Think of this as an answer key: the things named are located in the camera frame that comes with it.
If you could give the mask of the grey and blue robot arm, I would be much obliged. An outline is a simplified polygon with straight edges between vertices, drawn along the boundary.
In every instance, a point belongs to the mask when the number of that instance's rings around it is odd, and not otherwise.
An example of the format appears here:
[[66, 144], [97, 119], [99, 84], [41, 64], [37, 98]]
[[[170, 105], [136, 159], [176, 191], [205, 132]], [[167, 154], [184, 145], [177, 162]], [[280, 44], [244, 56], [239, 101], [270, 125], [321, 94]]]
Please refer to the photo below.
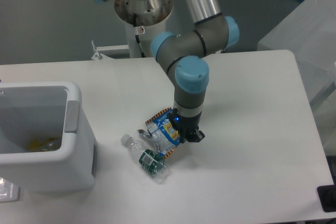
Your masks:
[[114, 0], [114, 8], [133, 29], [130, 51], [137, 57], [152, 56], [174, 85], [174, 108], [168, 118], [180, 141], [198, 143], [205, 136], [198, 124], [209, 82], [204, 58], [237, 43], [239, 28], [232, 17], [222, 14], [217, 0], [186, 1], [194, 30], [179, 36], [163, 31], [149, 39], [144, 35], [167, 20], [172, 0]]

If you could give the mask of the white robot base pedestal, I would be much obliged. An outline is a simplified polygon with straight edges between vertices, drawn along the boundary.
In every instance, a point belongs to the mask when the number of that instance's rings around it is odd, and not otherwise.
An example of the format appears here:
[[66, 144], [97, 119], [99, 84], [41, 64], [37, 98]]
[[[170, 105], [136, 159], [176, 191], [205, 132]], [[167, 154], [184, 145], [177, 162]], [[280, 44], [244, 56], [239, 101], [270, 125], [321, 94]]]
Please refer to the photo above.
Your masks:
[[125, 25], [130, 57], [152, 57], [151, 41], [166, 31], [173, 0], [115, 0], [114, 7]]

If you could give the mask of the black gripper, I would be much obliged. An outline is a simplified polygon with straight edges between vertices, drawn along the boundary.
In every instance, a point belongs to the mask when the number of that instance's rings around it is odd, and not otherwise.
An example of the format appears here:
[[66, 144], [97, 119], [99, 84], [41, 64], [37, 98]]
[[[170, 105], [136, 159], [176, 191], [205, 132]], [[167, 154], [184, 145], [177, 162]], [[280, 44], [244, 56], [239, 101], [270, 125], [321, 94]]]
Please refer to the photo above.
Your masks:
[[184, 117], [178, 114], [178, 109], [174, 108], [168, 113], [168, 119], [180, 136], [180, 143], [199, 143], [205, 138], [205, 134], [199, 130], [199, 122], [202, 113], [193, 117]]

